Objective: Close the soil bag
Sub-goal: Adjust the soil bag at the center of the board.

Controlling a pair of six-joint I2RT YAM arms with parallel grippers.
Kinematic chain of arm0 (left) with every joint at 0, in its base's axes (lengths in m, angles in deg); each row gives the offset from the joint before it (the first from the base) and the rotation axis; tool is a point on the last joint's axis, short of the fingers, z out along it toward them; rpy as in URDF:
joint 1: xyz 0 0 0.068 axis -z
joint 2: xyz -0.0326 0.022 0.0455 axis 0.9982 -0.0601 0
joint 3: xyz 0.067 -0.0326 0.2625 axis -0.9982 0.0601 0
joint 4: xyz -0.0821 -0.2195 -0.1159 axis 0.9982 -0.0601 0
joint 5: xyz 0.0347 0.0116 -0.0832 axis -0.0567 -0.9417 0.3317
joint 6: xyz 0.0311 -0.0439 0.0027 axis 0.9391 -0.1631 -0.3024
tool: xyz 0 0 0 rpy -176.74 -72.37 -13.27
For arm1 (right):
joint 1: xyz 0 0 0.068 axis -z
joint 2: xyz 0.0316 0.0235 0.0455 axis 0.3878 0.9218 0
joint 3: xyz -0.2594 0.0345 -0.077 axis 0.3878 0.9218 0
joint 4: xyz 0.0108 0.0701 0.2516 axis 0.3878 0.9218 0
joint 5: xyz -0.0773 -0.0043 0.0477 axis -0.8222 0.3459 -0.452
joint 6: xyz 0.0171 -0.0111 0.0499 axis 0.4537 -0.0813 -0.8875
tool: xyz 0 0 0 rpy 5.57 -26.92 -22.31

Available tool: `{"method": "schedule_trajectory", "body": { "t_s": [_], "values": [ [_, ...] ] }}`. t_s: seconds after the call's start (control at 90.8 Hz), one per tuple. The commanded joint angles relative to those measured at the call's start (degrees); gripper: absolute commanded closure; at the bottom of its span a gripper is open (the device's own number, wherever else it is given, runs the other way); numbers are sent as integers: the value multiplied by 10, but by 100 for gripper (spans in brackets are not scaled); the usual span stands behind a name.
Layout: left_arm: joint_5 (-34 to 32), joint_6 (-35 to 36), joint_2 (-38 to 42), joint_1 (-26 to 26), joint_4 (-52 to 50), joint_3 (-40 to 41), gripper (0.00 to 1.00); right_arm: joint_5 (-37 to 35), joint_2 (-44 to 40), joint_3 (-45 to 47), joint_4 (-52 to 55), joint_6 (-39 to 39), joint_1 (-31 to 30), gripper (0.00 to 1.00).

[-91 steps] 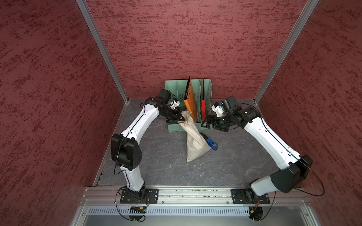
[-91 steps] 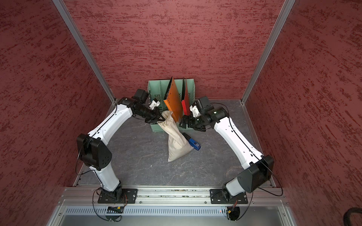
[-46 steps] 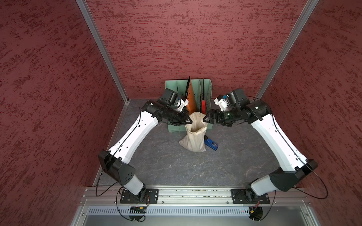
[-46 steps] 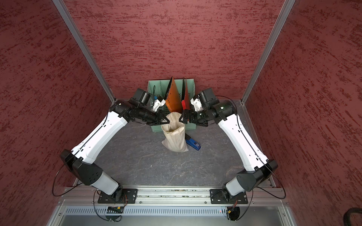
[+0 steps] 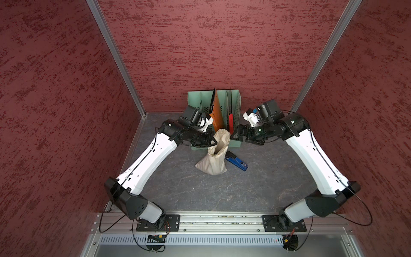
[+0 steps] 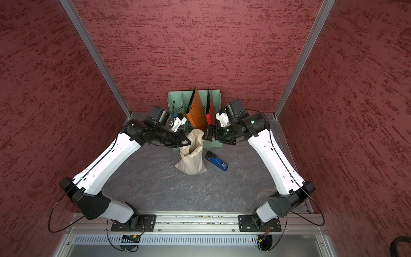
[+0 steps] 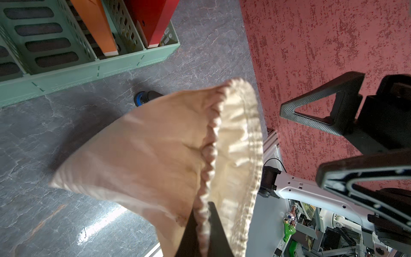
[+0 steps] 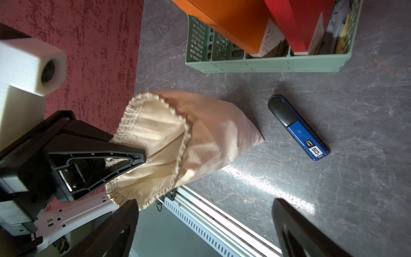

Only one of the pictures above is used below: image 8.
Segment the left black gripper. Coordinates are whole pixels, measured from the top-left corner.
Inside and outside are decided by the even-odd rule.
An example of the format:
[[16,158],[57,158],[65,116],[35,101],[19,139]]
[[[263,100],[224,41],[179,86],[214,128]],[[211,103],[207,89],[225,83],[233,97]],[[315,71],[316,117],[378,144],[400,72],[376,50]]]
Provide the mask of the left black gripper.
[[37,230],[34,221],[55,192],[52,183],[38,188],[50,167],[58,201],[74,202],[146,162],[143,149],[66,133],[54,137],[75,118],[70,110],[57,111],[1,150],[1,227],[9,234]]

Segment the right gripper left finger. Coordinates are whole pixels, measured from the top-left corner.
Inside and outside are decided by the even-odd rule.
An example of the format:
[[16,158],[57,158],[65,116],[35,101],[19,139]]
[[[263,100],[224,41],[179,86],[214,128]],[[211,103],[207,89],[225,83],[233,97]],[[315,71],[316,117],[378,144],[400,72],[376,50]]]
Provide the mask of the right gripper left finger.
[[67,257],[128,257],[138,224],[137,201],[129,200],[105,220]]

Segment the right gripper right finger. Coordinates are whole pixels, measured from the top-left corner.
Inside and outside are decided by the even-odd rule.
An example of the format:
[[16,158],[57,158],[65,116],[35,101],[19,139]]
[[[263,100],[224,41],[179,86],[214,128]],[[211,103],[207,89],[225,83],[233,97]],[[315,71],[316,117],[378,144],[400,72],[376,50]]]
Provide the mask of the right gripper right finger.
[[272,207],[279,246],[284,257],[350,257],[351,255],[310,223],[286,200]]

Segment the beige cloth soil bag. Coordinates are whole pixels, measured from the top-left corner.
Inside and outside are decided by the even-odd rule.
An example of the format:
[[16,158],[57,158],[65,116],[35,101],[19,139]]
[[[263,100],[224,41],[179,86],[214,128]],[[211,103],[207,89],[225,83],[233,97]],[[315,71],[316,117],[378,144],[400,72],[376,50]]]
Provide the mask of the beige cloth soil bag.
[[233,103],[174,91],[138,94],[112,142],[143,149],[146,162],[107,183],[107,195],[117,206],[136,200],[143,210],[172,189],[228,166],[263,140]]

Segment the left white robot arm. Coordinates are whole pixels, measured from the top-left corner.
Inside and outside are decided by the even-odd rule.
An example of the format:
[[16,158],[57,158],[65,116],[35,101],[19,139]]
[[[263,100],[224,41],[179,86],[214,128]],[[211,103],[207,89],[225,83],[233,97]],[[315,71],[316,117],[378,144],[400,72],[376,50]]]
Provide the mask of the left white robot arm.
[[1,151],[1,237],[10,256],[34,256],[115,209],[97,190],[146,161],[142,149],[58,111]]

